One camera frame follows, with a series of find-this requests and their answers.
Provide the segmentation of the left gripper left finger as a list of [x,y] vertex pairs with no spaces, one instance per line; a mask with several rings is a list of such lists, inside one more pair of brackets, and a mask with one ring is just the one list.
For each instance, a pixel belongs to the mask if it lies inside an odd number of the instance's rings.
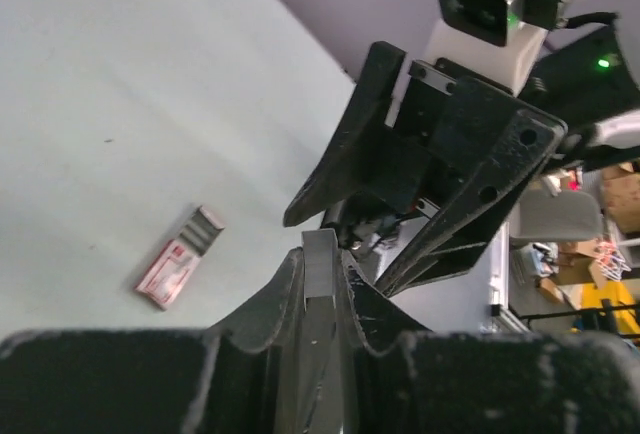
[[32,330],[1,344],[5,433],[292,433],[304,256],[205,329]]

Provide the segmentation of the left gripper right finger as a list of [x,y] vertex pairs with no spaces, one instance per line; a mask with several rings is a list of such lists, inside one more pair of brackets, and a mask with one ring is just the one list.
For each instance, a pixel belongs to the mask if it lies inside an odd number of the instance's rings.
[[334,272],[348,433],[635,433],[639,357],[610,334],[435,333],[349,252]]

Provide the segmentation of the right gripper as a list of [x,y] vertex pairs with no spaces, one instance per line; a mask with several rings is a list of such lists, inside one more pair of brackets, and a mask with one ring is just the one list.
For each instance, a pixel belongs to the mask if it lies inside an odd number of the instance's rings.
[[388,126],[405,57],[385,41],[370,46],[334,134],[282,220],[298,226],[348,197],[352,214],[407,214],[453,168],[461,183],[377,280],[388,297],[468,272],[568,132],[563,120],[481,80],[455,86],[446,59],[411,63]]

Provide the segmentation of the long grey staple strip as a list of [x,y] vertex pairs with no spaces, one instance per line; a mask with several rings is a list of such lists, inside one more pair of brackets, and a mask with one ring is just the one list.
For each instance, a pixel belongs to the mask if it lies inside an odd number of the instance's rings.
[[332,297],[333,276],[338,260],[338,244],[333,229],[302,233],[304,254],[304,295],[306,299]]

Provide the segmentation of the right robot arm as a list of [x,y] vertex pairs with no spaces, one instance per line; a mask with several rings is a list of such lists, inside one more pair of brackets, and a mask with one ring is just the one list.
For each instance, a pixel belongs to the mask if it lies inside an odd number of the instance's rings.
[[448,56],[416,61],[388,126],[404,60],[390,43],[370,46],[324,154],[283,216],[293,227],[345,202],[350,235],[361,222],[412,218],[421,201],[433,202],[435,213],[378,280],[388,296],[471,269],[536,177],[639,152],[595,141],[598,123],[639,105],[639,64],[613,24],[537,61],[520,95]]

